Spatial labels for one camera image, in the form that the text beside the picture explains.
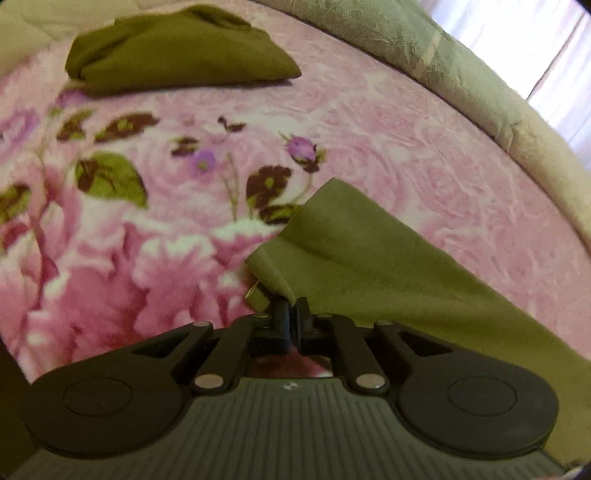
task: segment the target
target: olive green towel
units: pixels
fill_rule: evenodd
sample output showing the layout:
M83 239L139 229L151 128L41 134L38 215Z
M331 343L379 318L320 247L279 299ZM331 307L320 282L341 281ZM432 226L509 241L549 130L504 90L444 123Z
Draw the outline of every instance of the olive green towel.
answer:
M591 460L591 362L352 186L329 181L246 263L257 310L264 287L307 296L312 312L394 320L537 373L560 400L546 451Z
M119 18L76 37L70 78L93 96L167 87L297 78L301 71L269 35L210 5Z

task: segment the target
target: ribbed gray surface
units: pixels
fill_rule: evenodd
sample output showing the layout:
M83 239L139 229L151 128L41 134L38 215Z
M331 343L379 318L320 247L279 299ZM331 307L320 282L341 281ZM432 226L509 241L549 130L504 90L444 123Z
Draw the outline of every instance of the ribbed gray surface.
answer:
M244 378L229 394L196 399L149 447L105 460L40 450L11 480L530 480L561 473L540 452L495 462L441 453L410 435L385 400L353 394L337 378Z

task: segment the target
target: folded green cloth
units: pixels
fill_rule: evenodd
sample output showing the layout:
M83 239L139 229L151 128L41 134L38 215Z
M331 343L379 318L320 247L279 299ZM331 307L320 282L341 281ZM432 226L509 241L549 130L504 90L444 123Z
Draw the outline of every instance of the folded green cloth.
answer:
M210 5L170 15L119 18L76 37L66 61L93 96L166 87L297 78L293 59L267 32Z

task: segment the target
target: white curtain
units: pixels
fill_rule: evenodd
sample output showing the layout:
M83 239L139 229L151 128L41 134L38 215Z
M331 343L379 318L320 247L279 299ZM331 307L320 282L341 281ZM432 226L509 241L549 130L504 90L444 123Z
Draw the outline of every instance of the white curtain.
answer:
M591 169L591 16L575 0L418 0Z

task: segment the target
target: bed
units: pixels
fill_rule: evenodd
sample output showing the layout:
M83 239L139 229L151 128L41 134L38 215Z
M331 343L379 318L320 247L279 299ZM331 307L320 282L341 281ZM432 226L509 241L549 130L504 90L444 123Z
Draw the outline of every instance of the bed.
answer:
M95 100L63 89L66 36L38 40L49 46L0 79L0 335L29 382L250 312L244 260L332 177L591 359L580 218L507 149L403 72L309 24L246 0L215 4L267 30L302 76ZM92 196L97 176L120 194ZM322 373L292 360L261 368Z

